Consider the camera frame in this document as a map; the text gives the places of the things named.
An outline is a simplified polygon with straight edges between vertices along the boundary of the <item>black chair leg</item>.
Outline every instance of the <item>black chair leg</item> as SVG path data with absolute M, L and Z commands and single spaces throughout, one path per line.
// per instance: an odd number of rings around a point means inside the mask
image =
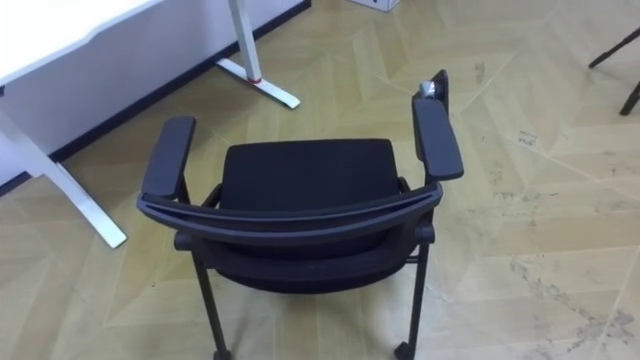
M 216 343 L 216 351 L 213 353 L 213 360 L 231 360 L 231 352 L 227 349 L 227 345 L 224 342 L 224 334 L 222 333 L 222 326 L 220 325 L 216 302 L 213 299 L 213 291 L 211 290 L 211 283 L 209 282 L 207 269 L 195 254 L 191 253 L 191 255 L 193 256 L 193 264 L 196 267 L 196 274 L 198 275 L 198 282 L 200 283 L 200 290 L 202 291 L 204 305 L 207 308 L 207 316 L 209 317 L 209 324 L 211 324 L 213 340 Z
M 640 36 L 640 28 L 636 29 L 634 32 L 632 32 L 627 37 L 622 39 L 622 41 L 616 44 L 616 46 L 612 47 L 611 50 L 600 54 L 600 56 L 598 56 L 595 60 L 591 62 L 591 64 L 589 64 L 589 68 L 593 69 L 594 67 L 598 66 L 598 64 L 607 60 L 609 56 L 615 54 L 618 50 L 622 49 L 625 45 L 629 44 L 639 36 Z
M 413 306 L 411 308 L 411 325 L 409 328 L 409 342 L 402 342 L 394 350 L 398 360 L 414 360 L 418 345 L 418 330 L 420 327 L 420 313 L 422 312 L 422 296 L 427 279 L 427 260 L 429 258 L 429 245 L 420 245 L 417 256 L 418 267 L 416 269 L 416 283 L 413 289 Z
M 624 105 L 622 106 L 622 110 L 620 110 L 620 115 L 622 116 L 629 115 L 633 107 L 636 106 L 636 103 L 638 103 L 639 99 L 640 99 L 640 82 L 638 83 L 638 85 L 636 85 L 636 87 L 633 89 L 631 94 L 629 94 L 627 101 L 625 101 Z

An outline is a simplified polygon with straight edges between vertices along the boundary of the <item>cardboard box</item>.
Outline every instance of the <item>cardboard box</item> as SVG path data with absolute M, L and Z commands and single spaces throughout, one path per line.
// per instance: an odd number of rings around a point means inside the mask
M 376 10 L 381 10 L 384 12 L 388 12 L 393 9 L 394 6 L 398 5 L 400 0 L 351 0 L 355 3 L 362 4 Z

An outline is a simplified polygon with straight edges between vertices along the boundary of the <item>parquet floor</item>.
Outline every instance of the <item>parquet floor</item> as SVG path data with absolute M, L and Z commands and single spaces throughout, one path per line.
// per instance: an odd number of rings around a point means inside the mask
M 451 76 L 466 166 L 446 184 L 417 359 L 640 359 L 640 43 L 632 0 L 315 0 L 259 41 L 289 111 L 212 70 L 66 165 L 129 235 L 108 249 L 46 180 L 0 199 L 0 359 L 210 359 L 195 275 L 134 207 L 163 121 L 193 114 L 193 197 L 231 144 L 386 137 L 414 186 L 409 97 Z M 358 291 L 286 297 L 211 273 L 236 359 L 391 359 L 413 269 Z

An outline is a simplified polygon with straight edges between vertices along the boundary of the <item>black chair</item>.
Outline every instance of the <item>black chair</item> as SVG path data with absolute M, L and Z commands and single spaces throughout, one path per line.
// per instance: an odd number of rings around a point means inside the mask
M 622 49 L 626 45 L 630 44 L 633 40 L 637 39 L 640 36 L 640 28 L 634 30 L 631 34 L 627 35 L 622 41 L 617 43 L 614 47 L 609 49 L 608 51 L 600 54 L 595 60 L 589 63 L 589 69 L 593 69 L 598 66 L 601 62 L 607 60 L 611 55 L 615 54 L 618 50 Z M 633 110 L 633 107 L 636 106 L 640 100 L 640 82 L 633 88 L 631 94 L 627 98 L 627 101 L 622 105 L 622 109 L 620 109 L 620 115 L 627 116 Z
M 230 147 L 222 184 L 202 205 L 191 205 L 183 171 L 195 119 L 167 121 L 138 208 L 178 230 L 175 248 L 191 252 L 215 360 L 229 360 L 231 353 L 207 269 L 255 289 L 322 294 L 362 287 L 417 263 L 409 340 L 394 352 L 414 359 L 439 181 L 463 174 L 447 93 L 441 71 L 411 100 L 417 157 L 426 173 L 416 190 L 398 177 L 388 140 L 275 142 Z

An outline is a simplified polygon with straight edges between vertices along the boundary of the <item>white wall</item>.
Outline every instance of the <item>white wall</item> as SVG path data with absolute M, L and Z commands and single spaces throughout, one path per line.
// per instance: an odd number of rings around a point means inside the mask
M 246 0 L 254 28 L 302 0 Z M 47 153 L 236 40 L 227 0 L 165 0 L 7 85 L 4 112 Z M 24 171 L 0 137 L 0 184 Z

